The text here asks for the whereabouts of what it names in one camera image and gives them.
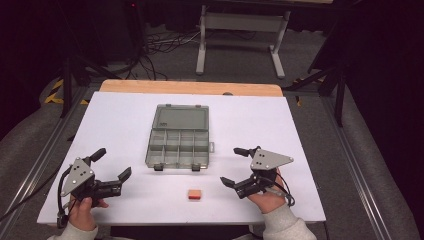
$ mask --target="gray carpet floor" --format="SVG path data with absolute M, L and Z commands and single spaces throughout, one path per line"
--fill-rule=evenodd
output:
M 159 32 L 163 29 L 151 29 Z M 288 86 L 298 77 L 307 76 L 307 69 L 325 40 L 319 32 L 287 31 L 280 50 L 280 57 L 286 78 L 276 78 L 273 63 L 267 47 L 275 36 L 257 33 L 254 38 L 244 40 L 233 33 L 215 33 L 208 38 L 205 73 L 195 74 L 198 44 L 190 42 L 170 53 L 150 55 L 155 70 L 166 74 L 169 80 L 269 83 Z M 148 79 L 146 71 L 137 65 L 130 79 Z M 102 79 L 94 79 L 86 90 L 85 99 L 97 91 Z M 44 102 L 56 79 L 45 87 L 40 96 Z M 332 116 L 325 110 L 326 102 L 333 103 L 334 96 L 323 99 L 311 94 L 314 84 L 296 93 L 284 93 L 288 97 L 306 157 L 318 186 L 323 208 L 327 217 L 331 239 L 381 239 L 376 234 L 369 212 L 353 180 L 347 161 L 346 150 L 341 144 L 338 131 L 346 135 L 358 161 L 358 166 L 374 196 L 379 213 L 391 239 L 419 239 L 413 215 L 390 176 L 384 159 L 378 151 L 368 128 L 355 106 L 349 91 L 345 96 L 342 129 L 332 124 Z M 302 105 L 296 104 L 294 95 L 299 95 Z M 34 165 L 56 124 L 60 121 L 61 104 L 44 104 L 34 114 L 18 124 L 0 142 L 0 182 L 3 192 L 0 199 L 0 213 L 4 213 L 14 199 L 22 182 Z M 87 105 L 77 105 L 67 122 L 63 134 L 51 151 L 49 163 L 38 183 L 43 182 L 60 164 L 72 142 L 84 116 Z M 60 234 L 54 227 L 36 223 L 51 182 L 33 199 L 28 201 L 4 239 L 46 239 Z M 327 239 L 323 223 L 309 224 L 318 239 Z M 101 234 L 107 235 L 109 227 L 102 226 Z

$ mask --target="black plastic part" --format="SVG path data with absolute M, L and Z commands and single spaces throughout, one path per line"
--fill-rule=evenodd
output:
M 237 155 L 241 155 L 243 157 L 249 156 L 249 150 L 244 149 L 244 148 L 234 148 L 234 153 L 237 154 Z
M 154 169 L 155 171 L 163 171 L 163 165 L 162 165 L 162 164 L 155 164 L 155 165 L 153 166 L 153 169 Z
M 193 165 L 191 165 L 191 171 L 193 171 L 193 172 L 200 172 L 200 164 L 193 164 Z
M 230 180 L 230 179 L 228 179 L 228 178 L 225 178 L 225 177 L 221 177 L 221 182 L 226 186 L 226 187 L 229 187 L 229 188 L 234 188 L 234 185 L 236 184 L 234 181 L 232 181 L 232 180 Z
M 65 228 L 66 225 L 68 225 L 69 217 L 66 214 L 61 214 L 57 217 L 57 228 L 62 229 Z
M 97 160 L 102 158 L 105 154 L 106 154 L 106 149 L 100 148 L 99 150 L 97 150 L 97 152 L 93 153 L 93 155 L 90 156 L 90 160 L 93 162 L 96 162 Z
M 125 171 L 123 171 L 121 174 L 119 174 L 119 176 L 118 176 L 119 181 L 124 183 L 131 176 L 131 173 L 132 173 L 131 167 L 128 167 L 127 169 L 125 169 Z

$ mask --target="human hand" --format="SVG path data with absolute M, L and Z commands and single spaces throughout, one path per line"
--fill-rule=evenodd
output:
M 84 198 L 81 202 L 71 196 L 71 212 L 69 213 L 69 222 L 82 231 L 92 231 L 96 228 L 96 222 L 91 214 L 91 198 Z M 103 200 L 99 200 L 97 207 L 107 208 L 109 205 Z
M 278 175 L 275 178 L 275 182 L 280 184 L 280 186 L 284 186 L 283 180 Z M 272 188 L 277 191 L 281 191 L 281 189 L 279 189 L 277 186 L 273 186 Z M 262 194 L 255 193 L 248 196 L 247 198 L 253 203 L 255 203 L 259 207 L 261 212 L 264 214 L 270 213 L 274 211 L 275 209 L 277 209 L 278 207 L 283 206 L 286 203 L 285 197 L 278 196 L 277 194 L 272 192 L 265 192 Z

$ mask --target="table leg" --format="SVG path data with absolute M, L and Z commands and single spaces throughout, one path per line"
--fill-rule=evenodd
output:
M 272 61 L 274 62 L 275 71 L 277 72 L 277 77 L 282 79 L 285 77 L 283 66 L 281 65 L 280 56 L 278 51 L 280 50 L 281 41 L 283 40 L 284 33 L 286 32 L 287 24 L 289 22 L 290 12 L 287 11 L 284 13 L 284 17 L 281 18 L 280 27 L 277 33 L 277 39 L 275 45 L 269 46 L 271 51 Z
M 202 75 L 205 69 L 205 57 L 206 57 L 206 6 L 202 6 L 202 15 L 200 17 L 200 46 L 199 46 L 199 55 L 197 56 L 197 67 L 196 74 Z

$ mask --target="wooden table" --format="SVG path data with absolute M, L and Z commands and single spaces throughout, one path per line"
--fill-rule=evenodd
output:
M 147 80 L 105 80 L 100 92 L 129 93 L 168 93 L 237 96 L 276 96 L 281 97 L 281 88 L 272 84 L 216 83 L 216 82 L 179 82 Z

